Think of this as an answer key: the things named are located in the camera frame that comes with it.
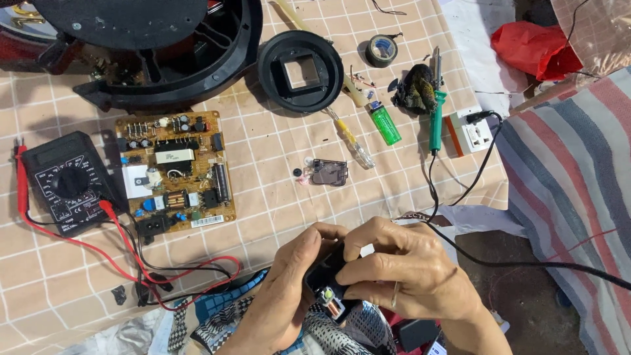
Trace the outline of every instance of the power strip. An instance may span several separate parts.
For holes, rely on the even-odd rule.
[[[477,123],[468,123],[466,116],[482,111],[480,107],[455,112],[446,121],[447,128],[454,140],[459,157],[486,150],[491,146],[493,135],[486,119]]]

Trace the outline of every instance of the square opening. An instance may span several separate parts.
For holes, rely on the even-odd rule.
[[[296,57],[295,60],[285,63],[285,70],[292,88],[302,88],[320,82],[312,56]]]

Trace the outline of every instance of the power supply board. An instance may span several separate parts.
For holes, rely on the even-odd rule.
[[[237,218],[219,112],[132,117],[115,125],[139,237]]]

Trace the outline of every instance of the red plastic bag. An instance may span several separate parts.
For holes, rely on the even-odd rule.
[[[561,80],[583,65],[558,25],[541,27],[526,21],[502,25],[491,35],[491,46],[506,63],[537,80]]]

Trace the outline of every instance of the electrical tape roll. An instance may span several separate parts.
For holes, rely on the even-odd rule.
[[[366,60],[375,68],[389,66],[397,54],[399,54],[399,47],[392,37],[387,35],[373,36],[366,46]]]

